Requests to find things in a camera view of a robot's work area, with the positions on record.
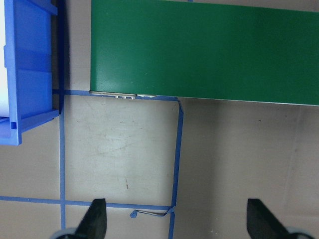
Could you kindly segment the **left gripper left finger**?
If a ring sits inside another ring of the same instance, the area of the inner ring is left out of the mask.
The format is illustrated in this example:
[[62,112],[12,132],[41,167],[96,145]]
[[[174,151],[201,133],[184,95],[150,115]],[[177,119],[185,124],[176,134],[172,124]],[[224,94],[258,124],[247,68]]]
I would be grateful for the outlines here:
[[94,199],[76,228],[55,232],[52,239],[104,239],[107,231],[106,200]]

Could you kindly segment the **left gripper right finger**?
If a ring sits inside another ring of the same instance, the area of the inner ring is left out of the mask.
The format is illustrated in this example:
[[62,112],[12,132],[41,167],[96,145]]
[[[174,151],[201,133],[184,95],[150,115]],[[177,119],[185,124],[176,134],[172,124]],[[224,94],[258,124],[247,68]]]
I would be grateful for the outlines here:
[[313,239],[297,228],[285,227],[274,214],[257,198],[247,201],[247,232],[252,239]]

